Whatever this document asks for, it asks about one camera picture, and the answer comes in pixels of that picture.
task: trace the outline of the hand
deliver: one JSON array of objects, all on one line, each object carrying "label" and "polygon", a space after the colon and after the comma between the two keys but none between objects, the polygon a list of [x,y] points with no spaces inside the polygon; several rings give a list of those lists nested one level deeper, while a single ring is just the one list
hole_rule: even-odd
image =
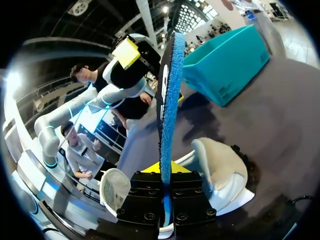
[{"label": "hand", "polygon": [[91,179],[92,179],[92,174],[91,174],[91,173],[86,173],[86,174],[85,174],[85,177],[86,177],[88,180],[91,180]]},{"label": "hand", "polygon": [[149,106],[151,105],[151,97],[146,92],[140,94],[140,99]]},{"label": "hand", "polygon": [[93,150],[98,151],[101,148],[101,143],[98,139],[94,140],[93,142]]},{"label": "hand", "polygon": [[126,129],[126,130],[129,130],[128,126],[127,126],[127,120],[124,119],[124,120],[121,120],[121,123],[122,123],[122,126]]}]

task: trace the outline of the blue sponge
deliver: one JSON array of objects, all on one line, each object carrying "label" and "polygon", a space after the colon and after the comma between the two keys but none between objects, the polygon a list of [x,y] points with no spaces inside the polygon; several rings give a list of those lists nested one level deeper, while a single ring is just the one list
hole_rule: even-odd
[{"label": "blue sponge", "polygon": [[170,202],[171,150],[175,131],[180,84],[185,57],[185,38],[174,33],[162,57],[157,90],[157,120],[159,130],[160,172],[164,186],[164,227],[172,212]]}]

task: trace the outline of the teal plastic bin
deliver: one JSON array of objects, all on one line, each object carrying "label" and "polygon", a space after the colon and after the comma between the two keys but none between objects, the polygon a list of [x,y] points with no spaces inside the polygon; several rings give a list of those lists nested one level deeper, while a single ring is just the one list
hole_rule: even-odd
[{"label": "teal plastic bin", "polygon": [[204,43],[183,61],[188,87],[219,106],[228,104],[270,56],[254,25],[226,32]]}]

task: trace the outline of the dark table surface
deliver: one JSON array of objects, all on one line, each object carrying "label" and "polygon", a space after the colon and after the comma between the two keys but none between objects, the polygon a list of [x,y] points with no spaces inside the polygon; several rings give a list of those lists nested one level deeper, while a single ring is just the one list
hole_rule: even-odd
[{"label": "dark table surface", "polygon": [[[208,137],[238,145],[252,162],[247,188],[255,197],[219,217],[223,225],[236,230],[263,228],[252,222],[265,221],[266,211],[271,211],[267,227],[271,228],[271,222],[285,214],[288,199],[315,194],[320,181],[320,70],[273,57],[224,108],[184,84],[181,92],[185,100],[177,112],[173,160],[192,150],[193,139]],[[127,138],[118,168],[131,178],[158,162],[158,142],[154,110]],[[309,203],[297,203],[294,212],[302,213]]]}]

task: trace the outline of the white robotic arm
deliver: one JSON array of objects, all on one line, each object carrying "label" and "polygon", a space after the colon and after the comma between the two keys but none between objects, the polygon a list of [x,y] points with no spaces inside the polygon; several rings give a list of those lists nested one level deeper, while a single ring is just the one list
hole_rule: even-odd
[{"label": "white robotic arm", "polygon": [[138,80],[138,82],[130,88],[119,88],[115,86],[112,82],[111,73],[116,64],[119,63],[118,60],[114,58],[103,71],[102,77],[107,81],[108,85],[103,88],[96,99],[89,104],[89,109],[92,113],[96,113],[99,110],[105,109],[107,106],[126,98],[135,98],[145,91],[147,82],[144,78]]},{"label": "white robotic arm", "polygon": [[34,123],[34,130],[45,155],[55,157],[59,150],[60,140],[55,129],[78,114],[87,103],[97,97],[97,90],[89,88],[76,98],[68,101],[52,112],[40,116]]},{"label": "white robotic arm", "polygon": [[160,56],[154,49],[150,39],[141,34],[131,34],[138,50],[143,56],[143,61],[124,70],[116,58],[105,68],[102,76],[108,85],[99,94],[95,88],[89,88],[76,98],[68,101],[54,111],[39,117],[34,123],[34,130],[42,145],[43,160],[48,167],[55,166],[56,155],[59,151],[60,140],[55,134],[55,129],[64,122],[78,114],[86,105],[92,113],[96,113],[107,106],[139,96],[146,88],[144,75],[150,70],[159,73]]}]

